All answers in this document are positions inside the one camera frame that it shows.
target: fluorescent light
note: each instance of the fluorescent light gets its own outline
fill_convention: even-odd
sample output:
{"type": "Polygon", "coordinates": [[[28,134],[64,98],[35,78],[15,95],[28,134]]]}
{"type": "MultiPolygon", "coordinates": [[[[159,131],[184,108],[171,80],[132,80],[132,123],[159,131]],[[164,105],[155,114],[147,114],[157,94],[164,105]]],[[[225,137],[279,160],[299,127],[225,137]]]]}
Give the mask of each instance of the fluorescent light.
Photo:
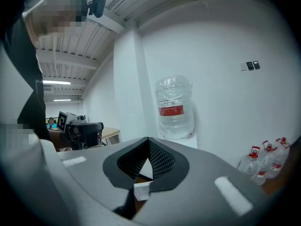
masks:
{"type": "Polygon", "coordinates": [[[53,100],[53,101],[71,101],[71,99],[66,99],[66,100],[53,100]]]}
{"type": "Polygon", "coordinates": [[[60,84],[60,85],[70,85],[67,81],[43,81],[43,84],[60,84]]]}

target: wall switch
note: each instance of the wall switch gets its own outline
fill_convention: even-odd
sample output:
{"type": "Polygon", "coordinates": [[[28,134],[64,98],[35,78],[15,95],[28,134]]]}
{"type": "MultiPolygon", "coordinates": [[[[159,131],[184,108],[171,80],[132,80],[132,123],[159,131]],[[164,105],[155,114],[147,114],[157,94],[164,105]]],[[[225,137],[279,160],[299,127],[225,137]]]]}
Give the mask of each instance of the wall switch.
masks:
{"type": "Polygon", "coordinates": [[[248,66],[249,70],[254,70],[254,66],[253,66],[252,62],[247,62],[246,65],[248,66]]]}
{"type": "Polygon", "coordinates": [[[260,69],[258,61],[253,61],[253,64],[256,70],[260,69]]]}
{"type": "Polygon", "coordinates": [[[248,66],[246,65],[246,63],[240,63],[240,71],[247,71],[248,70],[248,66]]]}

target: plastic water bottle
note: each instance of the plastic water bottle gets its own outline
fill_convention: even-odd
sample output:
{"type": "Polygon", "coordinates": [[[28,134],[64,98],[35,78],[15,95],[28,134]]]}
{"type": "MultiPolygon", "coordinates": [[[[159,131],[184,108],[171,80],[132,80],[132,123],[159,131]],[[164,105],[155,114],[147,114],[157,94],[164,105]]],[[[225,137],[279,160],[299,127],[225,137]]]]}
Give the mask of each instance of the plastic water bottle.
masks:
{"type": "Polygon", "coordinates": [[[261,163],[257,160],[259,150],[259,147],[252,146],[250,154],[244,156],[241,159],[240,165],[238,167],[239,171],[241,171],[244,174],[247,174],[251,178],[255,177],[258,174],[259,169],[261,167],[261,163]]]}
{"type": "Polygon", "coordinates": [[[279,174],[290,152],[290,144],[286,142],[285,137],[283,137],[281,141],[280,138],[277,139],[276,142],[278,149],[276,150],[274,161],[268,172],[268,179],[274,178],[279,174]]]}
{"type": "Polygon", "coordinates": [[[193,132],[191,96],[192,83],[184,76],[175,75],[156,83],[158,128],[163,137],[181,139],[193,132]]]}
{"type": "Polygon", "coordinates": [[[265,141],[262,143],[264,150],[261,154],[259,154],[258,160],[261,163],[261,168],[258,172],[258,174],[252,178],[252,180],[257,185],[262,185],[266,181],[266,177],[268,174],[269,169],[271,168],[273,161],[275,159],[275,151],[277,147],[272,148],[272,144],[268,141],[265,141]]]}

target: red label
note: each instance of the red label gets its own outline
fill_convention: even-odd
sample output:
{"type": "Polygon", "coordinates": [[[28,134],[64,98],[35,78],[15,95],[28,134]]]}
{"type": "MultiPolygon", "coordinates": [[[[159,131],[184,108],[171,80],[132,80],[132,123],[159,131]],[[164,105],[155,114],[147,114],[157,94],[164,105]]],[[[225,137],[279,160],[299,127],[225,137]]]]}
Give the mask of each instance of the red label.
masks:
{"type": "Polygon", "coordinates": [[[260,171],[260,172],[258,172],[258,175],[263,176],[263,175],[265,175],[266,173],[267,173],[266,171],[260,171]]]}
{"type": "Polygon", "coordinates": [[[183,105],[159,108],[159,114],[161,116],[183,115],[183,105]]]}
{"type": "Polygon", "coordinates": [[[274,168],[281,168],[281,164],[276,164],[276,163],[273,163],[273,165],[272,165],[272,167],[274,167],[274,168]]]}

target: desk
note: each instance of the desk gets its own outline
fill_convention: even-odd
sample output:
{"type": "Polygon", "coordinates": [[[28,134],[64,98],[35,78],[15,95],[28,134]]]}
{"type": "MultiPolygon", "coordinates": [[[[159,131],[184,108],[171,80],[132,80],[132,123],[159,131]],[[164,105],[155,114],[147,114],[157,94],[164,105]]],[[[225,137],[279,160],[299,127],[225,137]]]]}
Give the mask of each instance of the desk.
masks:
{"type": "Polygon", "coordinates": [[[120,130],[110,127],[104,127],[102,132],[102,140],[107,145],[113,145],[121,142],[120,140],[120,130]]]}

